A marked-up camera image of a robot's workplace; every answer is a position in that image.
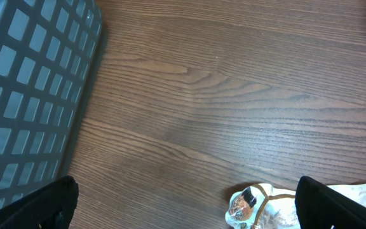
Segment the beige snack bag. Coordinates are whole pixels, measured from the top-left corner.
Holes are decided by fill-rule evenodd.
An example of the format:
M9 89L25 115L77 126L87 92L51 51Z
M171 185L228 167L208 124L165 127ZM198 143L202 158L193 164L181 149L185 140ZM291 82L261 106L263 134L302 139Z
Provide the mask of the beige snack bag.
M366 207L365 184L329 185L329 188ZM295 208L296 190L254 184L233 194L226 222L233 228L301 228Z

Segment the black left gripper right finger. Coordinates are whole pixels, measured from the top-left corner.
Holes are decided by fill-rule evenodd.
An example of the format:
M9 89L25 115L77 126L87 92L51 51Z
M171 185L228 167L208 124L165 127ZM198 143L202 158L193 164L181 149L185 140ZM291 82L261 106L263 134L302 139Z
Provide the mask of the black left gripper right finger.
M299 180L295 208L301 228L366 229L366 207L308 176Z

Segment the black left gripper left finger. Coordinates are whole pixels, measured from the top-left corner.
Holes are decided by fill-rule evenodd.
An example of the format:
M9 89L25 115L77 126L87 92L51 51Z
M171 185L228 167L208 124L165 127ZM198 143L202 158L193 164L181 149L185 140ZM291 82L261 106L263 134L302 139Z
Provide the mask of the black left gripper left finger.
M0 209L0 228L68 229L78 203L78 184L64 176Z

